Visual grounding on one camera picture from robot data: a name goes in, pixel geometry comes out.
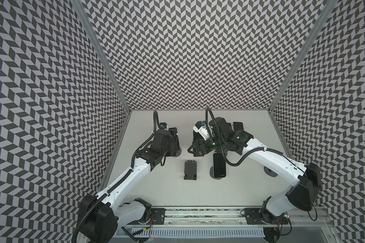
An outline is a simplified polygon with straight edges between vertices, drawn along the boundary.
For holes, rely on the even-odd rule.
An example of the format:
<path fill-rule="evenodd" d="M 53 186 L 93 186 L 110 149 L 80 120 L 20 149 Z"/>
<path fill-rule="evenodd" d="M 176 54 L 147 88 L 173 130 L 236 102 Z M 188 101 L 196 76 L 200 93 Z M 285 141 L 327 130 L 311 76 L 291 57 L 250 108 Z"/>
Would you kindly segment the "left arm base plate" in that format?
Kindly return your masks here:
<path fill-rule="evenodd" d="M 143 217 L 138 221 L 139 224 L 163 225 L 165 220 L 165 208 L 145 209 Z"/>

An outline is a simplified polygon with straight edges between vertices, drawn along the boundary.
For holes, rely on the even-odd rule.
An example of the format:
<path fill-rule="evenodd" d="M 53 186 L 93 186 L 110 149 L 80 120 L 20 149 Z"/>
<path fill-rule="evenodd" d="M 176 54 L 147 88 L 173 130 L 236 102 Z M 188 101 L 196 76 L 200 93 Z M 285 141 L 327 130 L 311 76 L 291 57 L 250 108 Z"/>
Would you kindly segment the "black stand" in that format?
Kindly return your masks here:
<path fill-rule="evenodd" d="M 197 180 L 197 162 L 185 161 L 184 180 Z"/>

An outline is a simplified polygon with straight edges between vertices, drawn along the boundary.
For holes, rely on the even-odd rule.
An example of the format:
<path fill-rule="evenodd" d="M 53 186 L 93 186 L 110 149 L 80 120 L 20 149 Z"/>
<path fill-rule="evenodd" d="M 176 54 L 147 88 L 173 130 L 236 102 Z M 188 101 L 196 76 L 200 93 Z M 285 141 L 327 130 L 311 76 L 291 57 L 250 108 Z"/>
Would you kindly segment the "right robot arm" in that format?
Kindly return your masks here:
<path fill-rule="evenodd" d="M 299 209 L 310 212 L 321 190 L 322 174 L 317 164 L 305 165 L 291 160 L 282 152 L 269 148 L 243 129 L 234 131 L 222 117 L 212 121 L 198 121 L 193 126 L 193 142 L 188 152 L 202 157 L 212 152 L 221 171 L 225 165 L 238 167 L 246 158 L 264 166 L 265 173 L 280 176 L 289 187 L 266 198 L 257 213 L 263 224 L 272 224 L 286 212 Z"/>

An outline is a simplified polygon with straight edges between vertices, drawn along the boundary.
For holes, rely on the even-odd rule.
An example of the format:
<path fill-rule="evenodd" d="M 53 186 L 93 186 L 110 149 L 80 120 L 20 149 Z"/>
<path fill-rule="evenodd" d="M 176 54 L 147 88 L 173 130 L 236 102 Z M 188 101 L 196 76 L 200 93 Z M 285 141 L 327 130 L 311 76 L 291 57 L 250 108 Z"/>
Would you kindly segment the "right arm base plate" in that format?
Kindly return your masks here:
<path fill-rule="evenodd" d="M 246 219 L 248 225 L 281 226 L 289 224 L 288 218 L 284 214 L 274 216 L 267 210 L 262 211 L 259 208 L 245 208 L 240 213 Z"/>

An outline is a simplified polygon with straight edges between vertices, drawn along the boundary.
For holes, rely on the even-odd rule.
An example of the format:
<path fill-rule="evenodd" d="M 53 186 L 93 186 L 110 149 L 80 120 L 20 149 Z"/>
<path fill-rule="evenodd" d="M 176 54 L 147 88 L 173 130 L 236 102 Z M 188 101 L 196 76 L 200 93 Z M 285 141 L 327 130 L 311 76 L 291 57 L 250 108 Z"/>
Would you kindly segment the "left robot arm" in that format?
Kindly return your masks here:
<path fill-rule="evenodd" d="M 131 165 L 110 185 L 80 202 L 73 243 L 107 243 L 117 229 L 137 221 L 147 223 L 151 204 L 136 198 L 125 204 L 128 193 L 167 157 L 181 154 L 177 128 L 159 127 L 132 157 Z"/>

